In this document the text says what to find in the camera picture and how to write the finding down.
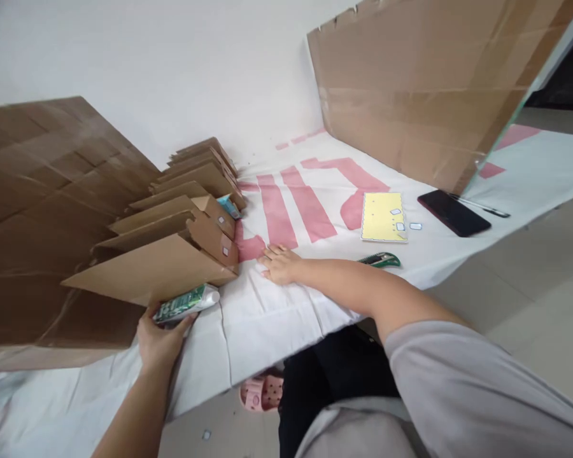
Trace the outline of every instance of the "white tablecloth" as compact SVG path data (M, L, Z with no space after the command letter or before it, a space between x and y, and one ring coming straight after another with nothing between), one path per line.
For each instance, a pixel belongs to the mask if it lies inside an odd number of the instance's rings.
M573 198L573 135L539 132L495 151L490 161L505 171L478 177L466 197L512 216L501 219L472 207L492 229L461 239L416 201L431 187L326 133L310 137L240 169L250 202L238 234L242 255L251 258L263 242L296 246L307 258L357 260L390 251L402 262L393 273L430 288L472 254ZM402 194L409 242L362 242L362 192L388 189ZM409 223L423 229L410 230ZM317 291L275 286L261 270L255 260L244 261L239 278L222 288L221 307L198 318L170 419L357 320ZM139 367L134 345L85 368L0 375L0 456L88 457Z

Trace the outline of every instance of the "person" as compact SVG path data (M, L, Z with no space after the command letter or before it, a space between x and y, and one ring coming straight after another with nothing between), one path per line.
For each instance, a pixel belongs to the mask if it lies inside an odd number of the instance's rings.
M573 457L573 402L404 279L284 246L259 262L269 281L371 316L384 347L346 328L285 361L282 458ZM170 373L194 318L166 331L152 312L138 328L140 375L94 458L157 456Z

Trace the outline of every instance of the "yellow notebook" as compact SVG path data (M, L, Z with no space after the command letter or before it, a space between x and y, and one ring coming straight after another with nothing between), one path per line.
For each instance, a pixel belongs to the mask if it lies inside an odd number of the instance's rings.
M401 193L365 193L361 239L407 242Z

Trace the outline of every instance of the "pink sandal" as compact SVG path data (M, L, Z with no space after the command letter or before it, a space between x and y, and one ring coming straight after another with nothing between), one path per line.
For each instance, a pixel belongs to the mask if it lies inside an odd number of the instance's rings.
M282 383L282 378L273 375L249 378L240 385L240 402L251 412L277 410L282 398Z

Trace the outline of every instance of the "black smartphone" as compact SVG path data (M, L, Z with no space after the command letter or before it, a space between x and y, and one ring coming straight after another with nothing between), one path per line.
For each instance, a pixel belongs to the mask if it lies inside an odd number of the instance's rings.
M418 201L459 237L470 237L491 227L487 220L443 191L423 194Z

